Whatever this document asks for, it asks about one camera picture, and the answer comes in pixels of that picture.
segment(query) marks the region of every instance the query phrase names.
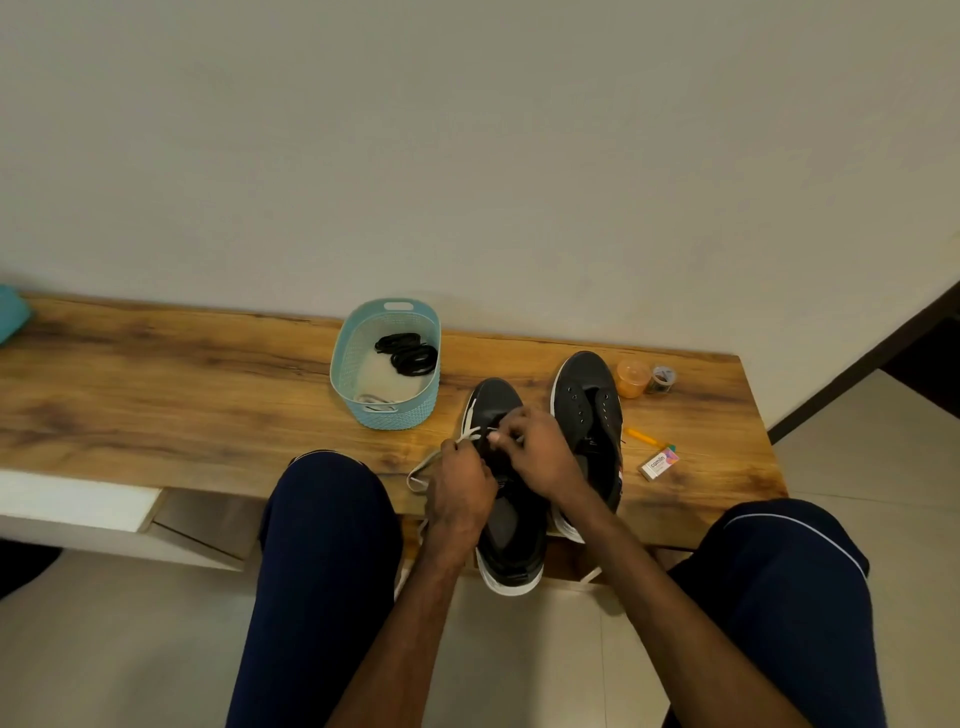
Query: black sneaker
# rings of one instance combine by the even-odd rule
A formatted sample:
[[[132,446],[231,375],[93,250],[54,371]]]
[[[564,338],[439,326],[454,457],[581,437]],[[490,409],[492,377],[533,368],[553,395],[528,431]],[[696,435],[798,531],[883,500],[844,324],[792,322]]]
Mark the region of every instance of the black sneaker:
[[[550,414],[557,418],[587,483],[616,513],[623,493],[623,412],[603,359],[593,352],[576,352],[564,362],[550,393]],[[556,506],[553,521],[566,538],[584,542]]]
[[[461,439],[473,441],[500,486],[476,552],[484,582],[505,596],[524,595],[537,586],[546,551],[546,500],[527,488],[507,453],[487,441],[503,416],[522,404],[503,379],[484,379],[467,400],[461,426]]]

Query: floor tile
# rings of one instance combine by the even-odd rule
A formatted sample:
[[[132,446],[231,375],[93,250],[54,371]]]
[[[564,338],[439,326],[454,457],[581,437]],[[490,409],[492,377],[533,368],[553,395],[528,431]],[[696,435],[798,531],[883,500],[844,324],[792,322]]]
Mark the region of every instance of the floor tile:
[[[588,593],[505,597],[461,578],[423,725],[604,726],[601,614]]]
[[[871,563],[877,661],[892,728],[946,726],[960,716],[960,513],[809,496]]]
[[[791,494],[960,511],[960,420],[874,372],[775,445]]]
[[[67,551],[0,601],[7,728],[222,726],[254,573]]]
[[[660,728],[669,701],[657,672],[627,616],[608,611],[614,614],[605,613],[600,622],[607,728]]]

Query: pencil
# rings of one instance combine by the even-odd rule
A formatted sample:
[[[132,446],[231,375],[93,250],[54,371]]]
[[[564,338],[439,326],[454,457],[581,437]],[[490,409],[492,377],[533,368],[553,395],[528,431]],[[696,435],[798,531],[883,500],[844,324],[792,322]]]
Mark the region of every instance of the pencil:
[[[667,449],[670,447],[666,443],[662,443],[659,440],[654,440],[652,437],[650,437],[650,435],[644,435],[638,429],[633,429],[632,427],[624,427],[623,431],[626,432],[631,437],[636,437],[641,443],[652,445],[656,449]]]

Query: orange container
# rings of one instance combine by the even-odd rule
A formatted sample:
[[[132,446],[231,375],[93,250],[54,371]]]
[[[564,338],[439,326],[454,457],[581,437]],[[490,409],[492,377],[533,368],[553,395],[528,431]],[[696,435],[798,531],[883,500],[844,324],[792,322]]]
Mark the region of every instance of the orange container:
[[[643,389],[650,381],[650,368],[639,357],[628,356],[617,362],[613,380],[620,397],[632,400],[643,394]]]

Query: wood grain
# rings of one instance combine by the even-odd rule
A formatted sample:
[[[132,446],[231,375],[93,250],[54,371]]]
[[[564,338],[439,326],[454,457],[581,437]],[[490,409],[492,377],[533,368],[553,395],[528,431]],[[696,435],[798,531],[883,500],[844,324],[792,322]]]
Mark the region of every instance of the wood grain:
[[[95,299],[28,296],[35,316],[0,348],[0,468],[267,497],[291,457],[337,449],[422,513],[407,472],[449,437],[487,376],[547,406],[560,365],[593,349],[678,373],[670,394],[624,400],[626,425],[677,445],[653,483],[653,449],[627,438],[620,515],[646,542],[695,547],[728,507],[786,495],[736,356],[444,331],[440,394],[422,425],[374,431],[329,383],[341,322]]]

